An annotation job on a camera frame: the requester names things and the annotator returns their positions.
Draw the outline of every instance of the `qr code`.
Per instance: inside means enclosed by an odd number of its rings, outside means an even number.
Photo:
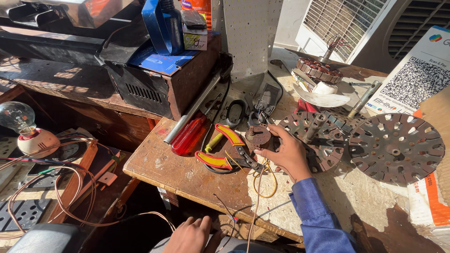
[[[450,84],[450,70],[411,58],[380,91],[414,109]]]

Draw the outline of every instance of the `light bulb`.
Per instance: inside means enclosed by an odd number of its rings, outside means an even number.
[[[6,102],[0,104],[0,125],[11,128],[22,136],[36,133],[33,109],[24,103]]]

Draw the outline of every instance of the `paytm logo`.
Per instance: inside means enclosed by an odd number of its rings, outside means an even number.
[[[440,40],[442,40],[442,36],[440,34],[435,34],[430,37],[431,42],[436,42],[436,41],[440,41]]]
[[[374,108],[374,109],[377,108],[376,106],[374,106],[373,104],[370,104],[370,103],[367,103],[366,105],[369,106],[369,107],[372,107],[372,108]]]

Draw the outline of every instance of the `asian paints label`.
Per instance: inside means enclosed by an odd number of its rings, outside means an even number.
[[[184,6],[185,8],[192,9],[192,4],[191,4],[191,2],[189,2],[189,1],[182,0],[182,1],[181,1],[181,5]]]

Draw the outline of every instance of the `blue handle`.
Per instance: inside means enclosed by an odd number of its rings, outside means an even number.
[[[142,8],[142,17],[158,54],[172,54],[171,36],[166,26],[159,0],[147,0]]]

